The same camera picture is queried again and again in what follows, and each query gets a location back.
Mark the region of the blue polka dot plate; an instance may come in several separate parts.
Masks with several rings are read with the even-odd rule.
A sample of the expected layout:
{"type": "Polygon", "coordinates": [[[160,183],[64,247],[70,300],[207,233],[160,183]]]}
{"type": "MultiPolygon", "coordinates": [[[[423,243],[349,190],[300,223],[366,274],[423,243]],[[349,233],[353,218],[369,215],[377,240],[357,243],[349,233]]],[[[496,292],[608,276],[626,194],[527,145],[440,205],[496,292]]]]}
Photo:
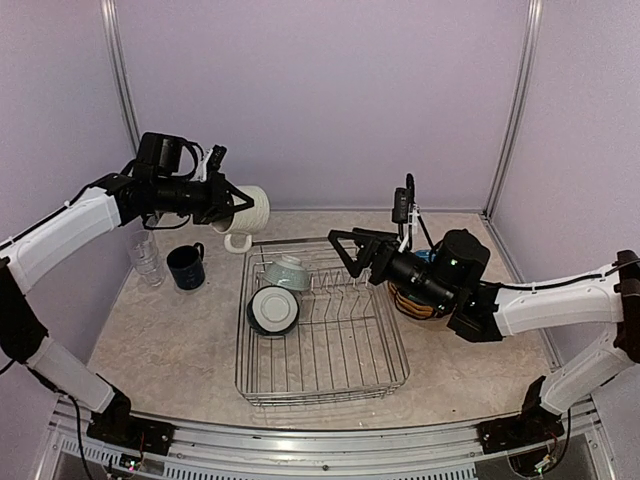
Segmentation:
{"type": "Polygon", "coordinates": [[[433,263],[436,260],[437,256],[438,256],[438,252],[437,251],[426,250],[426,249],[424,249],[424,250],[416,250],[414,252],[414,254],[418,258],[424,260],[427,263],[433,263]]]}

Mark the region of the dark blue mug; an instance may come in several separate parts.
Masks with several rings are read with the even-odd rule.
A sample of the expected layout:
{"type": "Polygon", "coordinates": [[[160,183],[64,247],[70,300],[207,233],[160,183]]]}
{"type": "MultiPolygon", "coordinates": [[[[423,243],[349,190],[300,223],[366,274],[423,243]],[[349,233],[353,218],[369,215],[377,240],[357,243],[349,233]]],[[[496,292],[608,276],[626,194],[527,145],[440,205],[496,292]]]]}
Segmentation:
{"type": "Polygon", "coordinates": [[[201,242],[174,248],[166,262],[176,286],[180,290],[192,291],[205,281],[203,258],[205,247],[201,242]]]}

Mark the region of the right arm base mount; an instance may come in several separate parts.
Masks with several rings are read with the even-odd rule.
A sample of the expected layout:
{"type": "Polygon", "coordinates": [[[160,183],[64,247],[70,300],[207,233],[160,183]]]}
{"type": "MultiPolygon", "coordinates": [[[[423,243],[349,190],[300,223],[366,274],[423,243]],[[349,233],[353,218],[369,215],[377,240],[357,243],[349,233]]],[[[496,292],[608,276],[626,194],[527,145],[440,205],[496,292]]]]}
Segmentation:
{"type": "Polygon", "coordinates": [[[476,430],[484,454],[525,447],[565,433],[561,417],[545,412],[484,421],[476,430]]]}

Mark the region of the dark blue white bowl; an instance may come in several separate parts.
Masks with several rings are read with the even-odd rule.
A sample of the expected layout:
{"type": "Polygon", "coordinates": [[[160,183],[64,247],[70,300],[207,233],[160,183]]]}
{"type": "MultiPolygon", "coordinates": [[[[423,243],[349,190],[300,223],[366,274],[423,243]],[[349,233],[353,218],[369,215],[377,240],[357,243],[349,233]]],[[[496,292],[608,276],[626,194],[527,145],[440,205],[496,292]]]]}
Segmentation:
{"type": "Polygon", "coordinates": [[[297,324],[299,303],[294,295],[279,286],[259,289],[246,307],[249,326],[263,336],[282,336],[297,324]]]}

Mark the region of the clear glass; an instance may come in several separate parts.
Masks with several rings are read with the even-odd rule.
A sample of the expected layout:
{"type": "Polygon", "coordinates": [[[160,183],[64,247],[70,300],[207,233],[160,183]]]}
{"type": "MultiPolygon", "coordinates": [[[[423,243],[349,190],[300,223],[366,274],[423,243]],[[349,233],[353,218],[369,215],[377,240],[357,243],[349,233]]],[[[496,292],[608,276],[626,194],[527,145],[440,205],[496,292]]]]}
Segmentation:
{"type": "Polygon", "coordinates": [[[164,282],[165,269],[157,252],[134,250],[131,261],[134,270],[150,287],[158,287],[164,282]]]}
{"type": "Polygon", "coordinates": [[[157,268],[158,248],[150,230],[138,230],[128,238],[127,249],[133,267],[147,273],[157,268]]]}

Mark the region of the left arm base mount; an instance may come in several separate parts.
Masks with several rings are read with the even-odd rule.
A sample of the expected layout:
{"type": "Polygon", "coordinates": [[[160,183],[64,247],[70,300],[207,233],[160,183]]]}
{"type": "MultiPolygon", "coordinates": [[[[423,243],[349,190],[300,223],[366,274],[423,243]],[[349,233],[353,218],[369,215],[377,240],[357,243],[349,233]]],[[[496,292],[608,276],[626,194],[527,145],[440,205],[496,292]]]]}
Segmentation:
{"type": "Polygon", "coordinates": [[[130,414],[111,417],[93,412],[87,435],[126,449],[167,456],[175,429],[170,423],[130,414]]]}

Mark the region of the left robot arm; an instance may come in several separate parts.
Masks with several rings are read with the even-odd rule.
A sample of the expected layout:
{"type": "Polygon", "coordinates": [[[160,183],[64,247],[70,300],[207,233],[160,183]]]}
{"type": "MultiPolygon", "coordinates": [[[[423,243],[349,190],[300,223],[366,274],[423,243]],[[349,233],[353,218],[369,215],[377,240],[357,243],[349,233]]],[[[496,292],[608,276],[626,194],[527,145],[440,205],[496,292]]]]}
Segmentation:
{"type": "Polygon", "coordinates": [[[220,171],[226,150],[205,152],[185,138],[142,135],[119,173],[83,187],[70,201],[1,245],[1,349],[37,378],[83,403],[94,423],[121,445],[140,434],[131,401],[53,340],[26,295],[54,267],[94,239],[155,213],[196,225],[234,217],[254,200],[220,171]]]}

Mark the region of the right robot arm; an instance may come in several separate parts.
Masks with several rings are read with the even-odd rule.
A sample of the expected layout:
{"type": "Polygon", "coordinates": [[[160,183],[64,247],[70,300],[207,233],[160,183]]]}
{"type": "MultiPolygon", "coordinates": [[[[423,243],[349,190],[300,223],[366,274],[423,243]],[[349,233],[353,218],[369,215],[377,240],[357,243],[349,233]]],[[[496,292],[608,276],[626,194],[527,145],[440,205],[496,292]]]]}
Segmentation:
{"type": "Polygon", "coordinates": [[[478,424],[486,454],[567,433],[564,412],[639,362],[639,258],[631,250],[581,276],[507,285],[483,281],[490,252],[466,229],[448,231],[430,260],[403,250],[388,232],[332,230],[328,240],[352,277],[369,270],[371,284],[389,282],[448,316],[448,328],[469,342],[497,342],[572,324],[606,324],[601,336],[570,362],[529,386],[519,414],[478,424]]]}

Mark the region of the light striped rice bowl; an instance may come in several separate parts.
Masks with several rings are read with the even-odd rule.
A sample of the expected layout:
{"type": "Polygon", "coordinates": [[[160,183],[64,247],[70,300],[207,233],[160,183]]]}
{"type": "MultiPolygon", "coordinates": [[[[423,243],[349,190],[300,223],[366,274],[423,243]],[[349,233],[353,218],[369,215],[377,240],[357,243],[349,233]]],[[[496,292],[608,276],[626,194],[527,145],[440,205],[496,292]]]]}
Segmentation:
{"type": "Polygon", "coordinates": [[[311,277],[302,261],[293,255],[283,254],[269,264],[263,278],[271,285],[290,291],[305,292],[311,286],[311,277]]]}

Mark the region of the yellow polka dot plate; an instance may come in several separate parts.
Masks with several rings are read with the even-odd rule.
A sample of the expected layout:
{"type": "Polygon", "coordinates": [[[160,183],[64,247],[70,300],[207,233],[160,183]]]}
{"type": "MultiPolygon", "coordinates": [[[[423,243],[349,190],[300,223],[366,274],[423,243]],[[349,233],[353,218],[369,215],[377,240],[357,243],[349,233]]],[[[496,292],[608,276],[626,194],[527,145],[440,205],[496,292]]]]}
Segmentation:
{"type": "Polygon", "coordinates": [[[413,297],[411,297],[410,295],[403,293],[403,292],[402,292],[401,290],[399,290],[399,289],[398,289],[398,287],[397,287],[395,284],[393,284],[393,283],[388,282],[388,283],[387,283],[387,289],[388,289],[388,292],[389,292],[389,295],[390,295],[390,297],[391,297],[392,301],[393,301],[393,297],[394,297],[394,296],[402,296],[402,297],[405,297],[405,298],[407,298],[407,299],[409,299],[409,300],[411,300],[411,301],[413,301],[413,302],[415,302],[415,303],[417,303],[417,304],[426,305],[426,304],[421,303],[420,301],[418,301],[418,300],[414,299],[414,298],[413,298],[413,297]]]}
{"type": "Polygon", "coordinates": [[[405,297],[394,296],[395,308],[402,314],[418,321],[435,320],[444,317],[444,314],[428,305],[417,304],[405,297]]]}

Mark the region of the white ceramic mug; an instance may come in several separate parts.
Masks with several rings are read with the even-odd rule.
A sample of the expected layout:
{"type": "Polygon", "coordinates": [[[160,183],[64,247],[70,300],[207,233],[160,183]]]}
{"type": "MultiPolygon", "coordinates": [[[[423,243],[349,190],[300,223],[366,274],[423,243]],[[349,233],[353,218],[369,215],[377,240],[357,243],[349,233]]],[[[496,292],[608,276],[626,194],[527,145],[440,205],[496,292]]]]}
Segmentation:
{"type": "Polygon", "coordinates": [[[254,201],[254,206],[212,223],[213,229],[224,236],[224,248],[232,254],[246,253],[252,247],[254,236],[266,227],[271,212],[269,197],[261,187],[246,185],[239,190],[254,201]]]}

